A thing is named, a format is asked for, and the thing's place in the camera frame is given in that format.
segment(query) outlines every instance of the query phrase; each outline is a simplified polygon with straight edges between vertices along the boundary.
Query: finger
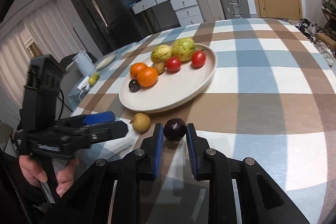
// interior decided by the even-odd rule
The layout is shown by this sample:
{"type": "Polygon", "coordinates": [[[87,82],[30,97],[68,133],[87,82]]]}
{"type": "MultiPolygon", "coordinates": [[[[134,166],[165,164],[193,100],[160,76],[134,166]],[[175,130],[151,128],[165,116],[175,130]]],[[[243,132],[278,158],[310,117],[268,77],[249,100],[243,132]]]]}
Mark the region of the finger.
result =
{"type": "Polygon", "coordinates": [[[43,170],[42,166],[36,160],[34,160],[31,155],[20,156],[19,164],[24,177],[30,184],[35,186],[37,183],[36,180],[47,182],[47,174],[43,170]]]}
{"type": "Polygon", "coordinates": [[[60,183],[56,188],[56,193],[62,197],[64,193],[69,190],[69,188],[73,185],[74,179],[71,179],[67,182],[60,183]]]}
{"type": "Polygon", "coordinates": [[[68,182],[73,180],[75,167],[78,164],[78,159],[70,160],[64,170],[57,173],[56,179],[58,183],[68,182]]]}

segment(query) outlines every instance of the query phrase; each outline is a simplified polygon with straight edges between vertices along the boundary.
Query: cherry tomato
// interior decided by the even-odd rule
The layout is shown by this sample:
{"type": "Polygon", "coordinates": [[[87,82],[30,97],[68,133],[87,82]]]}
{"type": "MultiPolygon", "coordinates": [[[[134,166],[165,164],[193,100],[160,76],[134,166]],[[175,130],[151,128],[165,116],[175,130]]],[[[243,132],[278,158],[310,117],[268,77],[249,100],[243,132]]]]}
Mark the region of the cherry tomato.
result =
{"type": "Polygon", "coordinates": [[[171,57],[166,61],[167,70],[176,72],[181,68],[181,61],[177,57],[171,57]]]}
{"type": "Polygon", "coordinates": [[[204,65],[206,55],[203,51],[195,51],[191,57],[191,62],[195,68],[200,68],[204,65]]]}

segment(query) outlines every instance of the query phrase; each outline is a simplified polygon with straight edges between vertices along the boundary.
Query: small plate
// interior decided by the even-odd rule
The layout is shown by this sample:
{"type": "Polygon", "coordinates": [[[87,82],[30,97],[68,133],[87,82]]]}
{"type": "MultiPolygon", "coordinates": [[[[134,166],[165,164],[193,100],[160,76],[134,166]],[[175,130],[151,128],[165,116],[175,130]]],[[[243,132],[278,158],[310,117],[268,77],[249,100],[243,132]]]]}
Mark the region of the small plate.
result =
{"type": "MultiPolygon", "coordinates": [[[[204,50],[205,64],[198,69],[193,68],[191,61],[182,64],[176,73],[167,70],[159,75],[157,82],[149,88],[141,88],[131,92],[128,83],[130,74],[125,77],[119,92],[120,102],[124,107],[136,112],[156,113],[178,107],[201,93],[211,82],[217,66],[216,54],[207,46],[195,44],[197,50],[204,50]]],[[[152,66],[151,57],[143,63],[152,66]]]]}
{"type": "Polygon", "coordinates": [[[103,68],[111,64],[111,62],[115,59],[115,57],[116,55],[113,52],[106,55],[106,57],[102,61],[100,61],[99,64],[96,66],[96,69],[102,70],[103,68]]]}

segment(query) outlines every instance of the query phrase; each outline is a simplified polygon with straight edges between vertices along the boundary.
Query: window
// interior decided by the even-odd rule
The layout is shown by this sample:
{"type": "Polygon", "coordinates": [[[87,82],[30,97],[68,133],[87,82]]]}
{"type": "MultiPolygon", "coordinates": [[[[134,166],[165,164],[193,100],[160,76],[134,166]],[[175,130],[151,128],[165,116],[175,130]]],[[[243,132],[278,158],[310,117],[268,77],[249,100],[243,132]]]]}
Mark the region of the window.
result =
{"type": "Polygon", "coordinates": [[[43,55],[39,47],[33,42],[29,47],[27,47],[28,52],[30,53],[31,57],[37,57],[43,55]]]}

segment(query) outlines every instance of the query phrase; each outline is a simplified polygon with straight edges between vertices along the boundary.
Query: black cable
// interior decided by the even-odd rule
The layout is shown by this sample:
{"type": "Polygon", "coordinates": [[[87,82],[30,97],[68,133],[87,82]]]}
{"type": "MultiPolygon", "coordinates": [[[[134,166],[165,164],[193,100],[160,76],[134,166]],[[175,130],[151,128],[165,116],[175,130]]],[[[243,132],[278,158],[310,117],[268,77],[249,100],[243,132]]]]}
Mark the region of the black cable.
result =
{"type": "Polygon", "coordinates": [[[59,113],[58,119],[61,119],[62,113],[63,113],[63,108],[64,108],[64,93],[62,91],[62,89],[59,89],[59,91],[61,92],[62,95],[62,107],[61,107],[61,112],[59,113]]]}

